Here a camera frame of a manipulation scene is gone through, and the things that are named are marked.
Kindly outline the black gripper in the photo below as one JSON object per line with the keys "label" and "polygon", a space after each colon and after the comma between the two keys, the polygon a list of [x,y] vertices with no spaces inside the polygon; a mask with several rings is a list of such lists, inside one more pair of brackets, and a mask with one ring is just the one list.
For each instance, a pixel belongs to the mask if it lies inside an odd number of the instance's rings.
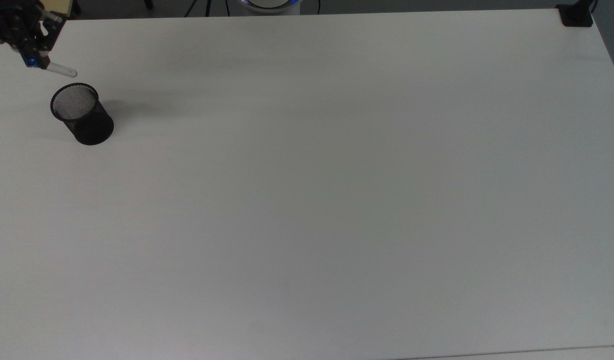
{"label": "black gripper", "polygon": [[47,69],[49,51],[67,18],[45,10],[38,0],[0,0],[0,44],[19,51],[28,68]]}

